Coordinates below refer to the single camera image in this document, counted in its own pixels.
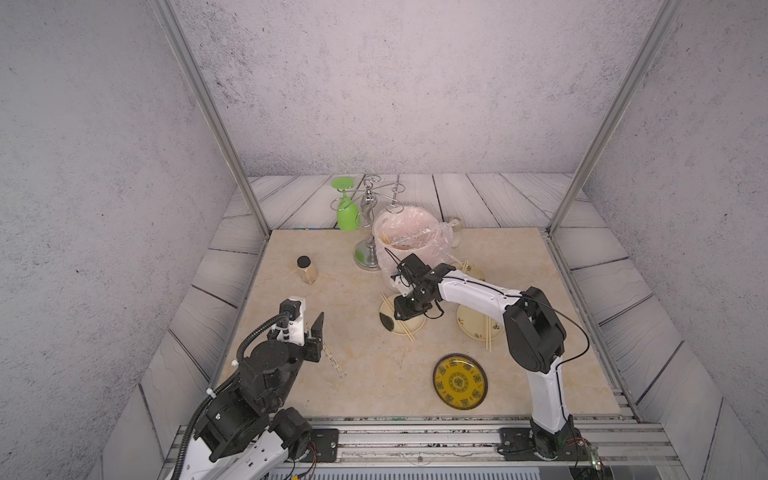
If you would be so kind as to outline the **toothpick jar black lid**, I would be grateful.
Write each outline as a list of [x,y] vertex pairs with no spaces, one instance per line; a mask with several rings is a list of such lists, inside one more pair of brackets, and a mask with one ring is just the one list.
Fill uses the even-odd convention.
[[296,265],[298,274],[301,280],[309,285],[312,285],[318,278],[317,270],[312,259],[307,255],[302,255],[297,258]]

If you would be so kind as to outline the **metal corner post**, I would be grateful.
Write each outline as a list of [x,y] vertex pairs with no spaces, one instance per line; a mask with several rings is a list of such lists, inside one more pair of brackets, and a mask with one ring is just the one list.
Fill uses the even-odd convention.
[[251,183],[249,182],[242,163],[237,155],[234,144],[197,65],[194,54],[174,11],[172,2],[168,0],[150,0],[149,4],[164,31],[166,39],[192,90],[201,113],[216,140],[223,159],[243,196],[246,207],[254,216],[262,235],[268,239],[271,235],[271,229],[267,224],[256,195],[253,192]]
[[640,86],[664,44],[666,37],[672,30],[683,4],[684,1],[681,0],[665,0],[661,3],[659,11],[637,54],[630,63],[606,115],[571,177],[571,181],[565,189],[555,214],[545,229],[549,238],[553,238],[564,225],[579,192],[587,183],[614,131],[628,109],[635,91]]

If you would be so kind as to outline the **small cream bottle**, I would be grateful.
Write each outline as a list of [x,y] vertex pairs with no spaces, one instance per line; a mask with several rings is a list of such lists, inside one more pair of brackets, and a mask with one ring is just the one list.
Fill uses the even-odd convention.
[[447,223],[453,232],[451,246],[453,248],[458,248],[462,242],[462,232],[464,228],[463,220],[460,218],[451,217],[447,220]]

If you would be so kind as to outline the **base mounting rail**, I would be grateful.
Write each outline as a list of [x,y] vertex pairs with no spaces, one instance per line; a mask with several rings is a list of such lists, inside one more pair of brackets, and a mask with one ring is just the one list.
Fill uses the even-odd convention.
[[623,391],[616,414],[578,414],[576,439],[551,459],[534,451],[524,417],[317,418],[310,443],[286,454],[274,433],[208,462],[188,447],[186,479],[684,479],[663,428],[644,423]]

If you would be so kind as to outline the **chopsticks pair one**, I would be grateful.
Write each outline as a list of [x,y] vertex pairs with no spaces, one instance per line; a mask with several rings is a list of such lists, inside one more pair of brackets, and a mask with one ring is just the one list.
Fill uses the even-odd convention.
[[337,359],[335,358],[331,350],[326,345],[324,345],[323,351],[326,358],[331,363],[332,367],[338,372],[341,378],[344,378],[346,376],[346,372],[343,370],[343,368],[341,367],[340,363],[337,361]]

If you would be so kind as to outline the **yellow patterned round plate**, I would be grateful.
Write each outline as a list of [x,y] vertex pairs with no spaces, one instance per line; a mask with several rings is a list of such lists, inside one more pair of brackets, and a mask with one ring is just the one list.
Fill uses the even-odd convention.
[[488,394],[488,377],[479,363],[463,354],[441,358],[432,373],[432,384],[440,400],[457,410],[472,410]]

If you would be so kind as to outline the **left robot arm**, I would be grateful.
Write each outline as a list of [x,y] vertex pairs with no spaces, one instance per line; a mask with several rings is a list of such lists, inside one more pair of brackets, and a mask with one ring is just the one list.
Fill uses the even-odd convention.
[[234,373],[192,414],[170,479],[262,479],[306,455],[316,464],[310,423],[285,403],[302,365],[321,359],[324,320],[305,331],[300,313],[283,310],[241,341]]

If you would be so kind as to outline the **large cream oval plate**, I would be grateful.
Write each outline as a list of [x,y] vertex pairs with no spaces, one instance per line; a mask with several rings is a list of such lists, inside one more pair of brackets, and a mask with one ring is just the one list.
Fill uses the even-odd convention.
[[[460,305],[456,312],[457,323],[462,332],[467,336],[482,342],[485,342],[485,316],[487,315],[464,305]],[[504,333],[503,325],[494,319],[493,322],[492,341],[499,338]]]

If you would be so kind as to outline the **metal corner post right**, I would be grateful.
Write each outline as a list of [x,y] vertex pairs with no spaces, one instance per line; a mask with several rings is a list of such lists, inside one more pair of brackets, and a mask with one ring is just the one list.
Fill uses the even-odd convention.
[[579,192],[587,183],[614,131],[628,109],[635,91],[640,86],[664,44],[666,37],[672,30],[683,4],[684,1],[681,0],[665,0],[661,3],[659,11],[637,54],[630,63],[606,115],[571,177],[571,181],[565,189],[555,214],[545,229],[549,238],[553,238],[564,225]]

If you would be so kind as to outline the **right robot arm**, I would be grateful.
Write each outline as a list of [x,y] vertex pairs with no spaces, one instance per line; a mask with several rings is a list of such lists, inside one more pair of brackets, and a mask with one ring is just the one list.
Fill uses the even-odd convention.
[[503,324],[512,359],[527,371],[533,402],[530,420],[533,453],[551,461],[578,445],[580,433],[567,409],[561,365],[566,362],[566,315],[550,305],[543,291],[530,287],[510,290],[474,279],[453,266],[432,268],[417,255],[397,257],[392,275],[400,296],[394,318],[405,321],[440,308],[443,301],[465,306]]

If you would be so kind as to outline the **chopsticks pair four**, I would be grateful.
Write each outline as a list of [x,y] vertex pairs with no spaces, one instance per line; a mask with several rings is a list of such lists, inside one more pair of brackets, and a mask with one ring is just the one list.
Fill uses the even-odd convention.
[[488,352],[492,351],[492,335],[493,335],[493,319],[489,316],[484,317],[485,323],[485,349]]

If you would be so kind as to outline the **chopsticks pair two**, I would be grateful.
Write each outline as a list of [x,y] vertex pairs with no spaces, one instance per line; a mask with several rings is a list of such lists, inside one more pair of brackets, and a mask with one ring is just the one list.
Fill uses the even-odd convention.
[[399,325],[403,331],[403,334],[406,335],[411,342],[414,342],[415,337],[413,333],[409,330],[408,326],[397,317],[397,310],[395,308],[394,301],[385,293],[381,293],[380,297],[382,299],[382,302],[385,303],[392,310],[393,324]]

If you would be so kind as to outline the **green plastic goblet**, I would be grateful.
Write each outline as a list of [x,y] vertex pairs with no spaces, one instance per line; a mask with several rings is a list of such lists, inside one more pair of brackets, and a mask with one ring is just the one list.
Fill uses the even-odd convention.
[[337,226],[342,231],[354,231],[358,229],[358,206],[352,197],[356,193],[356,182],[351,177],[339,177],[331,182],[331,187],[341,194],[336,203]]

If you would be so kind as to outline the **metal corner post left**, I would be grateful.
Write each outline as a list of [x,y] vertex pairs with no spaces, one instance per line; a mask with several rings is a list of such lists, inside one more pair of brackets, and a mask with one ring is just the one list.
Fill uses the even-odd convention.
[[164,31],[166,39],[192,90],[201,113],[216,140],[223,159],[243,196],[246,207],[254,216],[262,235],[268,239],[271,235],[271,229],[267,224],[256,195],[253,192],[251,183],[249,182],[242,163],[237,155],[234,144],[197,65],[194,54],[174,11],[172,2],[168,0],[150,0],[149,4]]

